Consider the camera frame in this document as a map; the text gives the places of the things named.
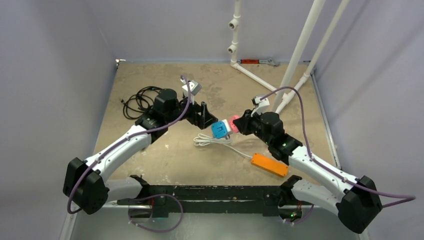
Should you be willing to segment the white cube socket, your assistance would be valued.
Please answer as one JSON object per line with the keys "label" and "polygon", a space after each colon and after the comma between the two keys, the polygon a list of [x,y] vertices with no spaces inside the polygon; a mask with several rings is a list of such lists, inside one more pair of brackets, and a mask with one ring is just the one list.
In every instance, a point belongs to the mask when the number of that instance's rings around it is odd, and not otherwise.
{"label": "white cube socket", "polygon": [[232,123],[229,122],[227,119],[222,120],[223,129],[224,129],[224,137],[230,136],[234,133]]}

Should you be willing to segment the blue plug adapter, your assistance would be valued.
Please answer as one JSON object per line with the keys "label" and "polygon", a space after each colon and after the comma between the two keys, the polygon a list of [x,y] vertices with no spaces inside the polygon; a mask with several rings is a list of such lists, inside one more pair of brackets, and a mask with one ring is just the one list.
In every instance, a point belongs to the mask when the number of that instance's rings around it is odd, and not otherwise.
{"label": "blue plug adapter", "polygon": [[224,125],[221,120],[211,125],[211,132],[215,139],[226,138],[224,137]]}

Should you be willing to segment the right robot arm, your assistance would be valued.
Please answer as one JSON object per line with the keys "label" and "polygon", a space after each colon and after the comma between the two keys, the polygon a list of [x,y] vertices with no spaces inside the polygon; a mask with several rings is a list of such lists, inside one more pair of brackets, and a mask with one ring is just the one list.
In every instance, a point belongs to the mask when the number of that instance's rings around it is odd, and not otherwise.
{"label": "right robot arm", "polygon": [[272,157],[315,179],[314,185],[302,178],[282,184],[281,203],[296,200],[319,206],[335,214],[341,223],[356,234],[361,234],[383,209],[375,193],[374,181],[346,173],[313,153],[305,145],[287,134],[275,112],[253,113],[246,110],[233,120],[242,135],[255,135],[267,145]]}

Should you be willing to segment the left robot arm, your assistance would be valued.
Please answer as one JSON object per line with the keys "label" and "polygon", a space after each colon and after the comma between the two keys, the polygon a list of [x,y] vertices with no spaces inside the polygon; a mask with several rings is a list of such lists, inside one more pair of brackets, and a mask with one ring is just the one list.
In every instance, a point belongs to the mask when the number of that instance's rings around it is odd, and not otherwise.
{"label": "left robot arm", "polygon": [[72,159],[66,168],[63,193],[68,197],[70,214],[97,212],[105,203],[131,199],[138,205],[146,203],[149,191],[133,177],[124,180],[123,190],[107,186],[112,173],[138,151],[146,149],[164,135],[170,126],[187,120],[203,130],[218,122],[205,102],[197,103],[187,95],[178,100],[173,89],[162,89],[153,104],[130,129],[105,149],[85,160]]}

